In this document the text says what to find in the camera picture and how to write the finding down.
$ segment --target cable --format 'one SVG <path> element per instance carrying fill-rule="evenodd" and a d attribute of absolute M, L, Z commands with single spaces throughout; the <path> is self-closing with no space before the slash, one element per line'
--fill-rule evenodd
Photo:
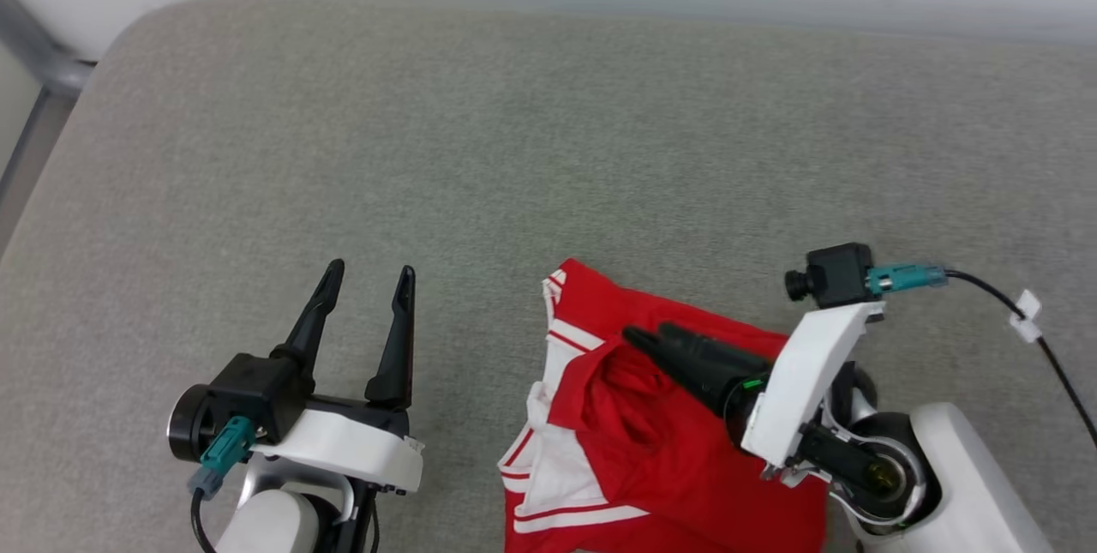
<path fill-rule="evenodd" d="M 202 529 L 202 498 L 205 495 L 202 489 L 194 490 L 194 497 L 191 498 L 191 529 L 194 530 L 194 538 L 199 541 L 199 546 L 202 548 L 202 553 L 217 553 L 217 550 L 213 548 L 210 539 L 206 538 L 205 530 Z"/>
<path fill-rule="evenodd" d="M 373 500 L 373 544 L 370 545 L 370 553 L 377 553 L 377 546 L 381 546 L 381 523 L 377 522 L 377 501 Z"/>
<path fill-rule="evenodd" d="M 1078 397 L 1077 393 L 1074 392 L 1074 386 L 1066 380 L 1066 372 L 1059 364 L 1059 359 L 1055 354 L 1051 353 L 1051 348 L 1048 346 L 1048 341 L 1044 341 L 1043 337 L 1036 339 L 1037 345 L 1043 350 L 1043 354 L 1048 357 L 1048 362 L 1051 363 L 1052 369 L 1055 370 L 1055 374 L 1059 375 L 1059 381 L 1063 383 L 1063 387 L 1066 388 L 1066 394 L 1071 397 L 1071 402 L 1074 404 L 1074 409 L 1078 410 L 1078 416 L 1082 417 L 1082 421 L 1085 422 L 1086 429 L 1089 431 L 1089 439 L 1094 441 L 1094 447 L 1097 447 L 1097 428 L 1094 427 L 1094 421 L 1089 419 L 1089 415 L 1086 414 L 1086 408 L 1082 405 L 1082 399 Z"/>
<path fill-rule="evenodd" d="M 1014 312 L 1014 314 L 1020 319 L 1028 318 L 1025 312 L 1022 312 L 1020 307 L 1018 307 L 1017 304 L 1009 298 L 1009 296 L 1003 294 L 1003 292 L 998 291 L 998 289 L 993 286 L 991 283 L 980 279 L 980 276 L 968 274 L 968 272 L 960 272 L 957 269 L 946 269 L 945 276 L 951 276 L 951 279 L 959 279 L 960 281 L 966 281 L 968 283 L 975 284 L 975 286 L 980 287 L 980 290 L 987 292 L 987 294 L 998 298 L 1000 303 L 1006 304 L 1006 307 L 1010 312 Z M 1082 422 L 1086 426 L 1086 431 L 1088 431 L 1089 439 L 1094 442 L 1094 448 L 1097 448 L 1097 427 L 1094 427 L 1094 421 L 1089 418 L 1089 414 L 1086 411 L 1085 405 L 1082 405 L 1082 398 L 1078 397 L 1076 392 L 1074 392 L 1074 386 L 1071 385 L 1071 381 L 1066 379 L 1066 372 L 1063 371 L 1063 366 L 1059 364 L 1059 359 L 1055 358 L 1055 354 L 1051 351 L 1051 346 L 1048 345 L 1048 341 L 1045 341 L 1043 337 L 1037 337 L 1036 342 L 1040 346 L 1044 357 L 1048 358 L 1048 362 L 1051 363 L 1052 369 L 1055 370 L 1059 381 L 1063 384 L 1063 390 L 1065 390 L 1066 395 L 1071 397 L 1071 402 L 1074 404 L 1074 409 L 1078 413 L 1078 416 L 1082 417 Z"/>
<path fill-rule="evenodd" d="M 968 272 L 960 272 L 959 269 L 946 269 L 945 276 L 952 276 L 952 279 L 959 279 L 960 281 L 966 281 L 968 283 L 974 284 L 974 286 L 980 287 L 980 290 L 987 292 L 987 294 L 998 298 L 1000 303 L 1006 304 L 1006 307 L 1015 312 L 1017 317 L 1021 319 L 1027 319 L 1028 316 L 1022 312 L 1017 304 L 1015 304 L 1009 296 L 1003 294 L 995 287 L 994 284 L 987 283 L 980 276 L 968 274 Z"/>

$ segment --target gray fabric surface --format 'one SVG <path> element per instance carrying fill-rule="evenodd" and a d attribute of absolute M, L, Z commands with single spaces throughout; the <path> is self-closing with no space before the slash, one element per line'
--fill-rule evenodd
<path fill-rule="evenodd" d="M 1094 80 L 1095 53 L 1062 46 L 357 2 L 150 14 L 0 262 L 0 550 L 195 551 L 173 402 L 283 339 L 332 257 L 326 394 L 361 393 L 400 264 L 419 272 L 426 472 L 382 499 L 384 551 L 500 549 L 495 463 L 542 365 L 539 281 L 568 256 L 780 331 L 808 249 L 954 264 L 1038 292 L 1097 411 Z M 885 408 L 955 402 L 1056 549 L 1092 550 L 1097 455 L 998 303 L 893 296 L 858 357 Z"/>

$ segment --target white stripe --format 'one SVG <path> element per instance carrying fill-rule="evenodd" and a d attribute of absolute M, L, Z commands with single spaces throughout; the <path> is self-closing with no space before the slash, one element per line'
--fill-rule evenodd
<path fill-rule="evenodd" d="M 552 326 L 552 319 L 556 314 L 556 307 L 553 306 L 554 297 L 552 292 L 552 281 L 545 279 L 541 282 L 541 294 L 545 296 L 545 311 L 548 312 L 548 326 Z"/>
<path fill-rule="evenodd" d="M 570 324 L 564 321 L 564 319 L 553 319 L 548 323 L 548 331 L 555 331 L 555 334 L 561 335 L 565 339 L 570 339 L 570 341 L 576 342 L 579 347 L 587 347 L 588 350 L 598 349 L 603 342 L 603 339 L 599 339 L 590 334 L 590 331 L 583 330 L 580 327 L 572 326 Z"/>
<path fill-rule="evenodd" d="M 559 381 L 564 377 L 567 363 L 587 352 L 552 335 L 545 337 L 545 345 L 547 347 L 545 349 L 545 372 L 541 376 L 541 383 L 544 387 L 545 398 L 552 402 L 553 397 L 556 396 L 556 388 L 559 387 Z"/>
<path fill-rule="evenodd" d="M 499 465 L 499 473 L 505 476 L 525 476 L 529 475 L 529 472 L 530 472 L 529 465 L 524 465 L 521 467 L 516 467 L 514 465 L 506 466 L 502 465 L 501 462 Z"/>
<path fill-rule="evenodd" d="M 533 509 L 529 509 L 529 504 L 519 504 L 514 507 L 514 517 L 522 519 L 524 517 L 532 517 L 533 515 L 548 512 L 550 510 L 555 510 L 557 508 L 575 508 L 576 512 L 587 512 L 584 508 L 591 506 L 607 506 L 608 503 L 608 499 L 599 495 L 598 497 L 590 497 L 587 499 L 556 500 L 553 506 L 541 506 L 540 508 Z"/>
<path fill-rule="evenodd" d="M 602 508 L 601 510 L 579 510 L 577 512 L 561 512 L 530 519 L 528 521 L 514 521 L 517 533 L 532 533 L 536 531 L 550 530 L 553 528 L 569 528 L 576 526 L 595 526 L 600 523 L 612 523 L 625 519 L 644 517 L 647 512 L 632 506 L 614 506 L 613 508 Z"/>
<path fill-rule="evenodd" d="M 525 493 L 530 490 L 529 478 L 502 478 L 502 488 L 510 493 Z"/>

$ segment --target silver metal part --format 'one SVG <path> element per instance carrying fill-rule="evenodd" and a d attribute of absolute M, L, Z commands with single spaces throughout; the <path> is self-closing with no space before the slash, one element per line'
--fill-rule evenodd
<path fill-rule="evenodd" d="M 877 413 L 877 408 L 869 405 L 869 400 L 864 397 L 861 388 L 853 388 L 849 406 L 849 424 L 860 422 L 874 413 Z"/>
<path fill-rule="evenodd" d="M 848 429 L 842 427 L 842 425 L 837 424 L 834 419 L 834 416 L 830 414 L 829 394 L 823 397 L 823 426 L 834 429 L 835 435 L 837 435 L 841 439 L 850 440 L 852 442 L 857 442 L 862 445 L 864 444 L 883 445 L 896 451 L 902 456 L 903 462 L 911 467 L 911 473 L 914 475 L 914 484 L 911 486 L 911 495 L 906 499 L 906 505 L 904 505 L 903 507 L 903 512 L 898 517 L 892 519 L 877 517 L 857 507 L 852 496 L 850 496 L 849 492 L 846 490 L 846 487 L 842 487 L 841 485 L 836 485 L 832 483 L 830 497 L 837 500 L 838 504 L 841 504 L 842 507 L 846 507 L 846 510 L 849 511 L 850 515 L 853 515 L 853 517 L 857 517 L 858 520 L 863 521 L 870 526 L 881 526 L 881 527 L 897 526 L 902 522 L 905 522 L 907 519 L 914 516 L 914 514 L 916 514 L 918 508 L 921 506 L 921 503 L 926 499 L 927 484 L 926 484 L 925 469 L 921 466 L 921 462 L 918 461 L 918 458 L 914 455 L 911 449 L 906 448 L 905 444 L 902 444 L 895 440 L 887 438 L 862 438 L 861 436 L 858 436 L 857 433 L 849 431 Z M 885 455 L 881 456 L 883 456 L 884 459 L 893 460 L 894 462 L 893 458 L 887 458 Z"/>
<path fill-rule="evenodd" d="M 0 0 L 0 42 L 43 87 L 69 99 L 80 95 L 94 69 L 56 44 L 16 0 Z"/>
<path fill-rule="evenodd" d="M 320 486 L 342 493 L 342 514 L 336 519 L 341 523 L 351 518 L 354 510 L 354 489 L 347 476 L 295 463 L 289 459 L 251 455 L 248 461 L 248 474 L 244 478 L 240 499 L 236 503 L 241 508 L 248 499 L 263 490 L 279 489 L 290 483 Z"/>
<path fill-rule="evenodd" d="M 821 472 L 818 467 L 813 465 L 807 461 L 801 461 L 800 464 L 788 467 L 781 474 L 781 484 L 792 488 L 803 482 L 807 476 L 815 476 L 816 478 L 823 481 L 824 483 L 830 483 L 834 478 L 830 474 L 826 472 Z"/>

